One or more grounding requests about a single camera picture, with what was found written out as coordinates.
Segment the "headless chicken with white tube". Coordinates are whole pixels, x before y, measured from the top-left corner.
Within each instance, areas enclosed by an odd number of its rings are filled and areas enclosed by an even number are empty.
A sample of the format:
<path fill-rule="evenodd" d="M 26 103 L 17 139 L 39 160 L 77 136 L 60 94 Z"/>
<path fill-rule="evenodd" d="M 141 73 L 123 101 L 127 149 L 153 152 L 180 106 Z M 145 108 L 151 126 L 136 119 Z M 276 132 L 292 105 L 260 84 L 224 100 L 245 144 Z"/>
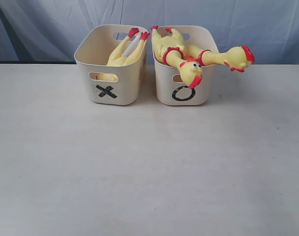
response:
<path fill-rule="evenodd" d="M 107 65 L 118 67 L 125 64 L 128 56 L 136 49 L 136 44 L 140 41 L 140 35 L 137 35 L 135 39 L 126 46 L 129 39 L 130 38 L 122 40 L 114 49 L 108 59 Z M 100 73 L 96 75 L 96 80 L 117 82 L 118 76 L 115 74 Z"/>

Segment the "rubber chicken back with head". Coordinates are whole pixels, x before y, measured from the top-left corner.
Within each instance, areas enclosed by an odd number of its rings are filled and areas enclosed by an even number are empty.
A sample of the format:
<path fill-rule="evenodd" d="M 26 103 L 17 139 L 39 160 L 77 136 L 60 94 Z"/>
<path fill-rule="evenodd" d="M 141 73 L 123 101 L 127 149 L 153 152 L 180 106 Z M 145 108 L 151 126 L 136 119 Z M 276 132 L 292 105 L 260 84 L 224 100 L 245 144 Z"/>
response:
<path fill-rule="evenodd" d="M 193 89 L 202 81 L 201 64 L 193 56 L 186 56 L 187 48 L 183 35 L 176 29 L 165 29 L 172 35 L 162 37 L 158 26 L 152 26 L 152 46 L 157 61 L 177 68 L 183 83 Z"/>

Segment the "rubber chicken with head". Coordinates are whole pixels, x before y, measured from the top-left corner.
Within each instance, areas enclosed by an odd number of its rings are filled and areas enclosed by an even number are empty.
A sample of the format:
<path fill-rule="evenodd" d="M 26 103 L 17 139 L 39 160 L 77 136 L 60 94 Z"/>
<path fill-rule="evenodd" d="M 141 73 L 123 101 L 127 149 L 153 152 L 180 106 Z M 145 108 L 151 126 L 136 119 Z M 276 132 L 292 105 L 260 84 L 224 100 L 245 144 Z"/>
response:
<path fill-rule="evenodd" d="M 201 66 L 212 64 L 224 64 L 230 67 L 231 71 L 244 72 L 245 68 L 255 62 L 254 54 L 246 46 L 233 47 L 225 53 L 214 53 L 210 50 L 202 50 L 195 45 L 185 43 L 187 48 L 186 56 L 193 56 Z"/>
<path fill-rule="evenodd" d="M 162 37 L 158 26 L 152 26 L 152 46 L 157 61 L 177 68 L 183 83 L 193 89 L 202 81 L 201 64 L 193 56 L 186 56 L 187 48 L 183 35 L 176 29 L 165 29 L 172 35 Z"/>

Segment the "headless rubber chicken feet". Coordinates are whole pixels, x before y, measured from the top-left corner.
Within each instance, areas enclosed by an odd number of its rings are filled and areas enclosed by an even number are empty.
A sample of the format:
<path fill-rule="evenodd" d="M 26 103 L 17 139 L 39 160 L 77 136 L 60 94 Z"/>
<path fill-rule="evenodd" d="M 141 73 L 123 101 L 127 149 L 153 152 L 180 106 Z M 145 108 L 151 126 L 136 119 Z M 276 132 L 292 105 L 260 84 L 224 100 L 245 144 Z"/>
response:
<path fill-rule="evenodd" d="M 124 66 L 133 64 L 140 57 L 143 47 L 150 33 L 145 31 L 136 36 L 135 40 L 128 46 L 126 45 L 130 39 L 139 33 L 138 28 L 131 28 L 127 36 L 118 44 L 118 46 L 112 51 L 107 61 L 107 66 Z"/>

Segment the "cream bin marked O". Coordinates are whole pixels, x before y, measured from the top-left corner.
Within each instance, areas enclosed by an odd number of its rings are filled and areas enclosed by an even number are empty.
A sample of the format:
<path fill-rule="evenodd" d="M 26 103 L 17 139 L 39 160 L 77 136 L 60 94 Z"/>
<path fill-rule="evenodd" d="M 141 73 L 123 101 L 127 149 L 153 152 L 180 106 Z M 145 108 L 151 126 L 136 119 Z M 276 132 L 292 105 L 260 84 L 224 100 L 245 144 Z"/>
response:
<path fill-rule="evenodd" d="M 162 26 L 158 27 L 158 33 L 164 37 L 172 35 L 165 29 L 171 27 L 180 32 L 186 44 L 195 45 L 205 50 L 218 52 L 216 43 L 210 32 L 203 27 L 193 25 Z M 195 88 L 189 88 L 182 82 L 177 68 L 168 66 L 155 60 L 156 93 L 158 100 L 169 106 L 193 106 L 201 105 L 207 101 L 212 79 L 216 70 L 215 65 L 201 67 L 202 81 Z"/>

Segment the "cream bin marked X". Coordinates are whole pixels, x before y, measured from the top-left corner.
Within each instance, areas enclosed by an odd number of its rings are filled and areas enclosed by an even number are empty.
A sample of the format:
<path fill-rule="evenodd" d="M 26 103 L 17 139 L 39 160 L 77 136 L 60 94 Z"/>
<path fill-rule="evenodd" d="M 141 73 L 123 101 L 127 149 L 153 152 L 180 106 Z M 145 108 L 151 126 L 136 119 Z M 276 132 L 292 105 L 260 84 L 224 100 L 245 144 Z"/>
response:
<path fill-rule="evenodd" d="M 86 36 L 75 51 L 74 58 L 91 101 L 111 105 L 128 105 L 136 101 L 146 69 L 147 41 L 140 57 L 133 64 L 107 66 L 110 54 L 131 28 L 138 28 L 139 33 L 133 36 L 126 46 L 141 32 L 147 31 L 139 26 L 100 25 Z M 115 74 L 118 81 L 96 80 L 96 75 L 100 73 Z"/>

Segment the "blue backdrop cloth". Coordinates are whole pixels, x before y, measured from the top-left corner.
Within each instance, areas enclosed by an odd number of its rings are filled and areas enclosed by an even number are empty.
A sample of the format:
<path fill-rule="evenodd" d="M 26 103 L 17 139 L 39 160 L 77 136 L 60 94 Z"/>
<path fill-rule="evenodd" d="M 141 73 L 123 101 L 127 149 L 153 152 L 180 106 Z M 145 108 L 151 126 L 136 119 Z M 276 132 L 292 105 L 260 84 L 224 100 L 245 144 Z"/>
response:
<path fill-rule="evenodd" d="M 299 64 L 299 0 L 0 0 L 0 62 L 71 62 L 104 24 L 201 26 L 220 51 L 245 44 L 257 64 Z"/>

